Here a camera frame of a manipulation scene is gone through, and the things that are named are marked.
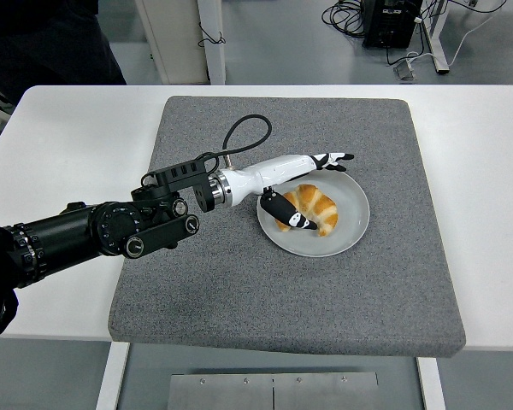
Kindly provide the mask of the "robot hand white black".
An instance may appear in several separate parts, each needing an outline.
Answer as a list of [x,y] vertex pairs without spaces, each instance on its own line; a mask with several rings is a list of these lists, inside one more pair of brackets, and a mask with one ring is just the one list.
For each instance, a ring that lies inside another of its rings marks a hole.
[[315,170],[343,172],[345,167],[340,161],[349,161],[354,155],[330,153],[318,155],[283,155],[271,160],[259,162],[242,170],[223,169],[215,173],[214,179],[221,195],[215,201],[226,206],[240,204],[248,195],[260,196],[261,208],[291,228],[319,230],[324,226],[328,213],[314,212],[309,218],[303,211],[313,201],[300,199],[298,204],[291,203],[274,191],[276,185],[297,179]]

